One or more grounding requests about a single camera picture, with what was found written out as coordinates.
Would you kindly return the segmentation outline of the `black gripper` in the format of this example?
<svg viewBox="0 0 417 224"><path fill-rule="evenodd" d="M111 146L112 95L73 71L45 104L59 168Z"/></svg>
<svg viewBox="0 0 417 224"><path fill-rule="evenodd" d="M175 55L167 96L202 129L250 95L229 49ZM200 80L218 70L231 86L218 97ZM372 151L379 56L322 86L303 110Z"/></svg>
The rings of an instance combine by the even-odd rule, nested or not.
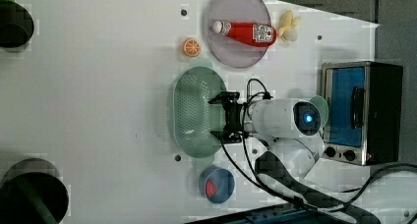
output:
<svg viewBox="0 0 417 224"><path fill-rule="evenodd" d="M211 131L210 133L223 143L237 143L246 139L249 133L245 131L244 119L247 103L239 103L240 93L223 91L208 103L222 104L225 112L226 124L223 131Z"/></svg>

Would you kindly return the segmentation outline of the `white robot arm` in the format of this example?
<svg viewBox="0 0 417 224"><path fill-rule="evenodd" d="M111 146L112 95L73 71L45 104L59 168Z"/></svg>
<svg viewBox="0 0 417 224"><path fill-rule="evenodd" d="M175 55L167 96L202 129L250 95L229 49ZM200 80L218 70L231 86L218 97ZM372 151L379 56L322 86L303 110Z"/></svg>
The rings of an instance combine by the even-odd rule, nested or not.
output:
<svg viewBox="0 0 417 224"><path fill-rule="evenodd" d="M316 161L306 141L322 128L316 105L303 99L271 99L266 91L261 96L240 104L237 92L223 91L209 101L225 112L224 129L212 132L222 144L244 144L253 137L267 148L258 157L247 158L255 184L304 208L330 216L345 214L353 224L381 224L371 212L316 190L304 180Z"/></svg>

